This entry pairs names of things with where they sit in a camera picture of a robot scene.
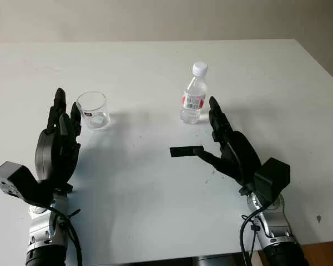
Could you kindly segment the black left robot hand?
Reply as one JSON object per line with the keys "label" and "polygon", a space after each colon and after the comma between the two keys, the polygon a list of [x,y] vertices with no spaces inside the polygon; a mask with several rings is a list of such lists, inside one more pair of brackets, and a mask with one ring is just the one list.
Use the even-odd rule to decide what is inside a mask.
{"label": "black left robot hand", "polygon": [[77,103],[73,103],[70,114],[66,113],[65,91],[58,88],[53,106],[49,109],[47,127],[39,135],[35,167],[40,183],[52,190],[70,193],[73,186],[68,183],[77,165],[81,133],[81,114]]}

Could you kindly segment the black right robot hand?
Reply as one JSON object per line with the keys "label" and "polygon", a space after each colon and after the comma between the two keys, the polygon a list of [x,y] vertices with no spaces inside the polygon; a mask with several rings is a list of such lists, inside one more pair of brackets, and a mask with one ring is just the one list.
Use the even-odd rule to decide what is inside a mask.
{"label": "black right robot hand", "polygon": [[209,104],[212,137],[220,144],[221,156],[216,157],[202,148],[194,148],[193,153],[217,171],[234,179],[241,186],[239,193],[242,196],[249,195],[255,191],[254,174],[261,167],[260,159],[246,136],[232,129],[213,96],[210,97]]}

